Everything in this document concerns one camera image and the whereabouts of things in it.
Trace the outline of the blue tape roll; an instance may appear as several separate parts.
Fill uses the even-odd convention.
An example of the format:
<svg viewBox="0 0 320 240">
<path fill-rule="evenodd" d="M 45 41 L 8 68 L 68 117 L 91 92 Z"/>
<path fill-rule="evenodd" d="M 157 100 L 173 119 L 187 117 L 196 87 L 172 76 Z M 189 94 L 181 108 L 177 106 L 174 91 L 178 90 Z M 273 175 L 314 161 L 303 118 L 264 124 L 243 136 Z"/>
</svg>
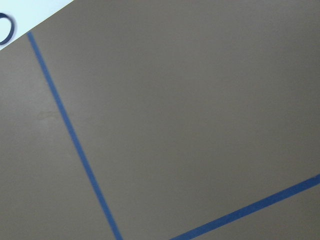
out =
<svg viewBox="0 0 320 240">
<path fill-rule="evenodd" d="M 4 46 L 10 42 L 15 33 L 14 19 L 5 13 L 0 13 L 0 45 Z"/>
</svg>

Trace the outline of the blue tape grid lines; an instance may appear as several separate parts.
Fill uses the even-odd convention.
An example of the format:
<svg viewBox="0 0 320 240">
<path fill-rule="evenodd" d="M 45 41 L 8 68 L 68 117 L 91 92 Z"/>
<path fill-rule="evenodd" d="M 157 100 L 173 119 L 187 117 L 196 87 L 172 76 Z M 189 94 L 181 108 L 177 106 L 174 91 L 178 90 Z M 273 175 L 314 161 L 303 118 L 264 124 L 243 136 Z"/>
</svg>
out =
<svg viewBox="0 0 320 240">
<path fill-rule="evenodd" d="M 111 211 L 110 207 L 108 206 L 108 203 L 105 199 L 105 196 L 99 186 L 99 183 L 98 183 L 96 176 L 92 170 L 90 162 L 88 161 L 86 153 L 83 150 L 81 142 L 77 136 L 77 133 L 76 133 L 74 127 L 73 127 L 72 121 L 69 118 L 68 112 L 65 109 L 64 103 L 60 97 L 59 91 L 56 88 L 54 80 L 52 79 L 50 71 L 46 65 L 46 61 L 45 61 L 45 59 L 41 53 L 41 50 L 37 44 L 37 41 L 31 31 L 29 31 L 26 35 L 29 40 L 30 46 L 32 47 L 32 50 L 35 54 L 37 62 L 40 66 L 41 72 L 43 73 L 43 76 L 46 80 L 48 88 L 52 94 L 54 101 L 55 101 L 55 104 L 58 108 L 58 111 L 61 115 L 61 118 L 64 122 L 66 130 L 67 130 L 67 132 L 70 136 L 70 139 L 74 145 L 74 148 L 75 148 L 77 155 L 81 161 L 81 164 L 84 168 L 84 171 L 87 175 L 87 178 L 88 178 L 88 180 L 91 184 L 91 187 L 95 193 L 95 196 L 99 202 L 99 205 L 100 205 L 101 210 L 104 214 L 104 217 L 105 217 L 106 221 L 108 222 L 108 225 L 112 231 L 114 238 L 116 240 L 122 240 L 123 236 L 119 230 L 119 227 L 116 223 L 116 220 L 112 214 L 112 211 Z M 203 224 L 203 225 L 198 226 L 194 229 L 191 229 L 185 233 L 182 233 L 178 236 L 175 236 L 173 239 L 174 240 L 195 239 L 201 235 L 207 234 L 207 233 L 214 231 L 220 227 L 226 226 L 226 225 L 228 225 L 232 222 L 235 222 L 241 218 L 249 216 L 255 212 L 258 212 L 262 209 L 268 208 L 268 207 L 270 207 L 276 203 L 279 203 L 285 199 L 288 199 L 294 195 L 297 195 L 301 192 L 304 192 L 308 189 L 311 189 L 319 184 L 320 184 L 320 176 L 319 175 L 313 176 L 313 177 L 308 178 L 302 182 L 299 182 L 293 186 L 290 186 L 284 190 L 281 190 L 277 193 L 274 193 L 266 198 L 263 198 L 259 201 L 256 201 L 256 202 L 249 204 L 245 207 L 242 207 L 236 211 L 228 213 L 220 218 L 217 218 L 217 219 L 212 220 L 206 224 Z"/>
</svg>

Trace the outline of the brown paper table mat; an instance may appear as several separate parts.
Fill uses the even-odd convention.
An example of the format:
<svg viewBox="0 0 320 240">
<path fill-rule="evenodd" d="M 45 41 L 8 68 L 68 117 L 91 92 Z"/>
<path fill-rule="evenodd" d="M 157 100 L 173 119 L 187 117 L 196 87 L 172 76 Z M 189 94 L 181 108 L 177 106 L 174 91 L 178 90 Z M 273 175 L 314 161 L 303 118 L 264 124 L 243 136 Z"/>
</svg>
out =
<svg viewBox="0 0 320 240">
<path fill-rule="evenodd" d="M 32 35 L 123 240 L 320 173 L 317 0 L 76 0 Z M 0 237 L 115 238 L 27 35 L 0 52 Z"/>
</svg>

